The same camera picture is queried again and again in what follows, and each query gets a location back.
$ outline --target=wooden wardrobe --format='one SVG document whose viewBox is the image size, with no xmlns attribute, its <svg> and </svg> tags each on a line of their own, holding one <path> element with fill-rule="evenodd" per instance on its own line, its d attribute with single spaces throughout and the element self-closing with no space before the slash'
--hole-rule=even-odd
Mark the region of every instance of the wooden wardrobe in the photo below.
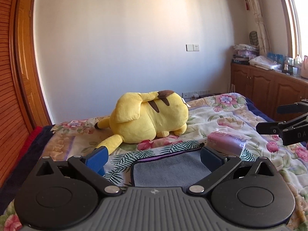
<svg viewBox="0 0 308 231">
<path fill-rule="evenodd" d="M 16 66 L 14 24 L 18 0 L 0 0 L 0 187 L 33 130 Z"/>
</svg>

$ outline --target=gray cloth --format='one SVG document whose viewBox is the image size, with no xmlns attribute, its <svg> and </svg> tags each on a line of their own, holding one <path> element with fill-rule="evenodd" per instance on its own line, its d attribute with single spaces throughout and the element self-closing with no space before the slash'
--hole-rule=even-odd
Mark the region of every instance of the gray cloth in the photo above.
<svg viewBox="0 0 308 231">
<path fill-rule="evenodd" d="M 135 187 L 182 187 L 184 191 L 211 172 L 200 160 L 200 150 L 133 165 Z"/>
</svg>

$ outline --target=red tassel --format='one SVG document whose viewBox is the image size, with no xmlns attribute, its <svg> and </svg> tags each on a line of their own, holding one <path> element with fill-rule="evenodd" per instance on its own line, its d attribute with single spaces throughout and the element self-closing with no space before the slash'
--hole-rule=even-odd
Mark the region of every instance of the red tassel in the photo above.
<svg viewBox="0 0 308 231">
<path fill-rule="evenodd" d="M 246 2 L 246 10 L 249 10 L 249 5 L 248 5 L 247 0 L 245 0 L 245 2 Z"/>
</svg>

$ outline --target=silver screw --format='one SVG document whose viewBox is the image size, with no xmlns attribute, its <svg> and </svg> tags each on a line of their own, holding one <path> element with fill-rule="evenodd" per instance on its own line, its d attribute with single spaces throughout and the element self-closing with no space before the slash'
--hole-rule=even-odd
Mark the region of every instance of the silver screw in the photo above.
<svg viewBox="0 0 308 231">
<path fill-rule="evenodd" d="M 120 191 L 120 188 L 117 186 L 107 186 L 105 187 L 105 192 L 109 194 L 116 194 Z"/>
<path fill-rule="evenodd" d="M 204 187 L 200 185 L 192 185 L 189 187 L 189 191 L 192 193 L 202 193 L 204 191 Z"/>
</svg>

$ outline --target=plush toy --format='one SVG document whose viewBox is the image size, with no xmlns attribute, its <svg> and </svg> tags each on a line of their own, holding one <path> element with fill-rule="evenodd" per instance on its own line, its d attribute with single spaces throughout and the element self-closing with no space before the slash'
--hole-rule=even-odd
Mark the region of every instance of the plush toy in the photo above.
<svg viewBox="0 0 308 231">
<path fill-rule="evenodd" d="M 122 143 L 140 143 L 167 137 L 170 131 L 182 135 L 187 128 L 188 105 L 171 90 L 126 93 L 120 97 L 110 117 L 100 120 L 96 129 L 111 128 L 113 136 L 96 148 L 106 146 L 111 154 Z"/>
</svg>

